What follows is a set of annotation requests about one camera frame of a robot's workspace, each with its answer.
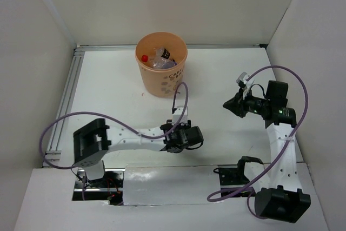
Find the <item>clear bottle blue label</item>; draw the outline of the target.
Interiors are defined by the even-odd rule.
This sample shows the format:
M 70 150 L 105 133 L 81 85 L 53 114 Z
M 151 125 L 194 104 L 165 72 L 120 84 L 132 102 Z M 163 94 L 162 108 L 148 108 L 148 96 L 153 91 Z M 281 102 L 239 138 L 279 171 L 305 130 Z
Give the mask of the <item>clear bottle blue label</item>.
M 170 69 L 177 65 L 175 61 L 168 60 L 159 56 L 150 56 L 148 65 L 153 69 Z

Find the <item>clear bottle black label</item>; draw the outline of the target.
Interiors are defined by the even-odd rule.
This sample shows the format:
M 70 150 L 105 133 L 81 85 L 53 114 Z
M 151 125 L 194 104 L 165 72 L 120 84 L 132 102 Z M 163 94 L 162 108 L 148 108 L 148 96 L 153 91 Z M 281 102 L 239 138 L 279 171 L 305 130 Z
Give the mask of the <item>clear bottle black label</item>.
M 165 58 L 166 60 L 170 59 L 171 53 L 165 47 L 155 48 L 154 51 L 156 56 Z

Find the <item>clear bottle red label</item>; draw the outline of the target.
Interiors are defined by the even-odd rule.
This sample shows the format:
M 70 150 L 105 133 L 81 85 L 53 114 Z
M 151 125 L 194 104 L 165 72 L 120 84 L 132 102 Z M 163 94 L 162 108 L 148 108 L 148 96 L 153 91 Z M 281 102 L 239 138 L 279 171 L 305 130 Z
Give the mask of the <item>clear bottle red label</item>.
M 149 60 L 149 56 L 147 56 L 147 55 L 143 55 L 141 57 L 141 61 L 144 62 L 144 63 L 146 63 L 148 60 Z

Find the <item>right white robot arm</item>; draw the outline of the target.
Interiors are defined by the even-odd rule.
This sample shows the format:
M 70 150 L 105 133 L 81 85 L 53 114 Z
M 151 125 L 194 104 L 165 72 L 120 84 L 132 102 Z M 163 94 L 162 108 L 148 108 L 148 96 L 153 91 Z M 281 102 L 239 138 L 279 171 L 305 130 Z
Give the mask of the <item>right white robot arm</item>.
M 311 205 L 297 173 L 295 133 L 296 113 L 287 107 L 288 84 L 269 81 L 263 98 L 252 95 L 253 81 L 238 80 L 238 93 L 223 107 L 243 118 L 247 113 L 261 116 L 269 137 L 271 164 L 264 166 L 257 158 L 241 158 L 236 177 L 251 182 L 255 193 L 255 215 L 295 223 Z

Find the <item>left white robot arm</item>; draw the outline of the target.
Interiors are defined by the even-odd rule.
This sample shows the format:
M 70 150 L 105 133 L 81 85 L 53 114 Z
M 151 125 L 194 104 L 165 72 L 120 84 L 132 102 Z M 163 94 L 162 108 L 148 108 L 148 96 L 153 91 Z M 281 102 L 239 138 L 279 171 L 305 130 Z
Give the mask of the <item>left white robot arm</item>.
M 140 129 L 138 134 L 124 128 L 112 128 L 105 119 L 97 118 L 74 132 L 74 166 L 85 171 L 89 183 L 101 187 L 106 183 L 103 157 L 107 153 L 121 150 L 150 150 L 180 153 L 183 150 L 198 149 L 204 138 L 198 126 L 191 121 L 180 123 L 168 134 L 158 138 L 172 128 L 165 124 L 150 129 Z

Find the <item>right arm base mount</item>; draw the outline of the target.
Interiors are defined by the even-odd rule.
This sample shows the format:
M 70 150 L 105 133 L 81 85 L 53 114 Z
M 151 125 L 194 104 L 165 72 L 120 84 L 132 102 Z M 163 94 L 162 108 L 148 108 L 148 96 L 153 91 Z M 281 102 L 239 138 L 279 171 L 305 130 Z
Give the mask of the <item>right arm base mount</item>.
M 244 169 L 245 164 L 251 162 L 263 164 L 261 159 L 251 156 L 242 156 L 241 159 L 238 160 L 236 166 L 221 166 L 213 170 L 213 172 L 219 177 L 222 191 L 220 193 L 221 197 L 231 194 L 238 188 L 241 188 L 250 182 L 244 174 Z

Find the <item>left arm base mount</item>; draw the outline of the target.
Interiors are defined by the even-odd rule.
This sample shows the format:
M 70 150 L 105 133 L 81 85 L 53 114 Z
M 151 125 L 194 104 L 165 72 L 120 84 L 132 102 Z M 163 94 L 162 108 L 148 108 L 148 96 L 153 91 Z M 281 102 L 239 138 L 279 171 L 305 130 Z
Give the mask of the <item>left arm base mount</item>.
M 124 168 L 106 169 L 98 181 L 85 179 L 83 169 L 72 170 L 75 176 L 73 201 L 105 201 L 112 206 L 122 206 Z

